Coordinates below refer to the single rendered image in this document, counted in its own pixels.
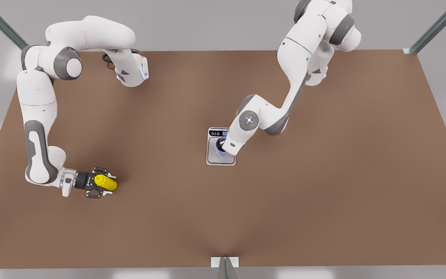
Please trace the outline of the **grey digital kitchen scale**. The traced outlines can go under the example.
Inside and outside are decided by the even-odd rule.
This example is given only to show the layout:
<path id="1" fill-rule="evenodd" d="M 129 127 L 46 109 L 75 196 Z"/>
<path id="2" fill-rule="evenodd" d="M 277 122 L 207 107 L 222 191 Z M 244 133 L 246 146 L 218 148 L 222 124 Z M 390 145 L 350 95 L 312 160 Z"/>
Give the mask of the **grey digital kitchen scale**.
<path id="1" fill-rule="evenodd" d="M 218 166 L 234 166 L 236 157 L 228 154 L 227 157 L 221 158 L 216 154 L 215 143 L 219 137 L 226 137 L 228 135 L 228 127 L 210 127 L 207 132 L 207 151 L 206 163 L 208 165 Z"/>

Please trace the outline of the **purple cup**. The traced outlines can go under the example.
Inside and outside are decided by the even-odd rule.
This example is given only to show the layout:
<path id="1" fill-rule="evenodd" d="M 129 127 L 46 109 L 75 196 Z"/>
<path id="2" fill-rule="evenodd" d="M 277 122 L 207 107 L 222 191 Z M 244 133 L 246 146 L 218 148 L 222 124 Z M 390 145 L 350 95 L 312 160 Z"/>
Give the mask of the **purple cup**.
<path id="1" fill-rule="evenodd" d="M 228 153 L 223 149 L 223 144 L 225 143 L 225 140 L 226 137 L 219 137 L 215 143 L 216 154 L 221 158 L 225 158 L 228 156 Z"/>

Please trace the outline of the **silver frame post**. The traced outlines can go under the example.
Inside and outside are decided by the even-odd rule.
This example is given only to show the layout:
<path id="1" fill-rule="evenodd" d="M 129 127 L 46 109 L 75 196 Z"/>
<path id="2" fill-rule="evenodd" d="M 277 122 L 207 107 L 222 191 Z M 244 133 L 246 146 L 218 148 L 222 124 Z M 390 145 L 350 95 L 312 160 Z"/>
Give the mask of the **silver frame post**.
<path id="1" fill-rule="evenodd" d="M 238 279 L 239 257 L 211 257 L 211 267 L 218 268 L 216 279 Z"/>
<path id="2" fill-rule="evenodd" d="M 402 53 L 404 55 L 417 55 L 444 27 L 446 27 L 446 11 L 411 47 L 402 49 Z"/>
<path id="3" fill-rule="evenodd" d="M 1 16 L 0 31 L 20 50 L 23 50 L 26 46 L 28 46 L 28 43 Z"/>

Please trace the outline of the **yellow sauce bottle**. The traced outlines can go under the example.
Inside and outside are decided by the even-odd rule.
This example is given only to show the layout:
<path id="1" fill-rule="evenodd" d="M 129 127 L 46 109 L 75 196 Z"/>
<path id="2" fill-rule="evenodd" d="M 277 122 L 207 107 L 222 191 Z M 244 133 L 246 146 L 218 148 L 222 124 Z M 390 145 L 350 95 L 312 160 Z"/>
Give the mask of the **yellow sauce bottle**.
<path id="1" fill-rule="evenodd" d="M 113 179 L 108 176 L 99 174 L 94 177 L 94 183 L 107 191 L 114 191 L 117 189 L 118 185 Z"/>

